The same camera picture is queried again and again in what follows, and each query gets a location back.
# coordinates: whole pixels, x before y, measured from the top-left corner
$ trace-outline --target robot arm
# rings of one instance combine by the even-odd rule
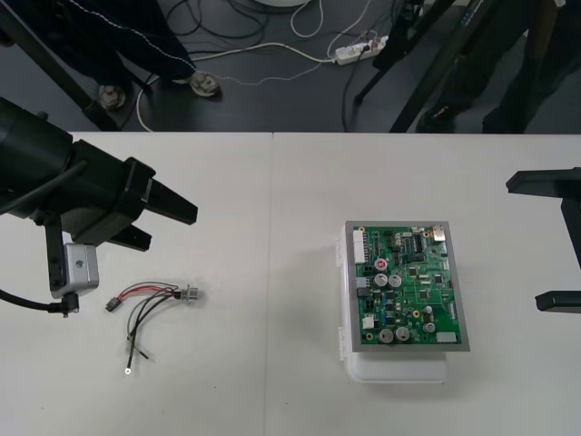
[[[132,157],[122,162],[85,141],[73,142],[67,132],[0,98],[0,215],[44,226],[50,291],[62,299],[26,307],[76,312],[77,294],[99,284],[98,245],[149,249],[152,237],[133,226],[143,210],[195,223],[198,208],[154,176],[144,163]],[[63,232],[74,243],[63,244]],[[0,292],[0,299],[27,302],[7,295]]]

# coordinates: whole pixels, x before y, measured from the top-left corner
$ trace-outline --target metal frame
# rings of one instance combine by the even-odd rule
[[[446,248],[448,250],[448,261],[450,273],[454,282],[454,299],[456,301],[456,316],[460,327],[462,343],[459,344],[394,344],[394,345],[368,345],[361,343],[361,330],[359,328],[359,301],[357,297],[357,277],[355,267],[355,256],[353,254],[353,227],[430,227],[432,225],[442,225],[446,234]],[[445,221],[347,221],[345,223],[345,238],[347,250],[347,277],[349,286],[350,301],[350,321],[351,321],[351,346],[353,352],[469,352],[468,329],[464,318],[462,297],[460,295],[460,285],[452,239],[448,222]]]

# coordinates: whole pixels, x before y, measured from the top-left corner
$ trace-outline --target green circuit board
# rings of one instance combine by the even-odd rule
[[[462,343],[444,228],[353,231],[361,343]]]

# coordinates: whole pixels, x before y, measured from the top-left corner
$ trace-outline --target power strip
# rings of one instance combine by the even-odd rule
[[[359,55],[363,51],[363,47],[370,47],[370,50],[365,52],[361,57],[363,59],[369,59],[370,57],[377,56],[381,50],[385,48],[385,44],[388,41],[389,36],[383,36],[379,39],[379,44],[373,46],[373,41],[367,43],[359,43],[355,45],[350,45],[349,47],[341,47],[335,50],[335,62],[339,65],[352,64],[359,59]]]

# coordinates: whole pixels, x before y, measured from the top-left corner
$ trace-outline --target connector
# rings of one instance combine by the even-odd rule
[[[190,301],[198,300],[200,298],[200,291],[198,288],[191,288],[190,285],[188,285],[185,289],[180,289],[173,297],[176,300],[182,300],[182,302],[187,304]]]
[[[113,297],[111,300],[109,300],[109,302],[105,306],[105,310],[108,312],[112,312],[119,306],[121,306],[121,300],[119,300],[117,297]]]

